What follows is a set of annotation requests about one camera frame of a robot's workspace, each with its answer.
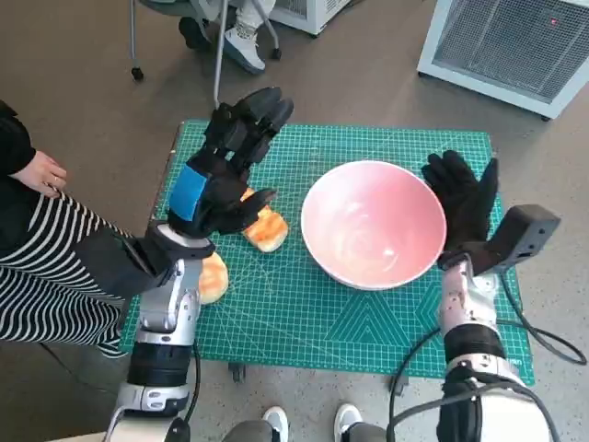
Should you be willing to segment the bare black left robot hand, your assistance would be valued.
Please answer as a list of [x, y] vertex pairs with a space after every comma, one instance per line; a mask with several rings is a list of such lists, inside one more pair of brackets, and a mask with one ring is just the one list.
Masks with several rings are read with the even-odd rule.
[[245, 230], [274, 197], [270, 188], [247, 197], [250, 168], [259, 164], [294, 111], [279, 87], [259, 89], [234, 105], [220, 104], [200, 150], [185, 163], [168, 201], [167, 222], [188, 238]]

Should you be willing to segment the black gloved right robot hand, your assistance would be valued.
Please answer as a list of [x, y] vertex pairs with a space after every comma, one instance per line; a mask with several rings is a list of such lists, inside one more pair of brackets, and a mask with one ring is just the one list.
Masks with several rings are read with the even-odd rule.
[[465, 159], [454, 150], [428, 156], [422, 175], [445, 212], [445, 252], [487, 240], [499, 187], [498, 166], [498, 160], [492, 158], [477, 178]]

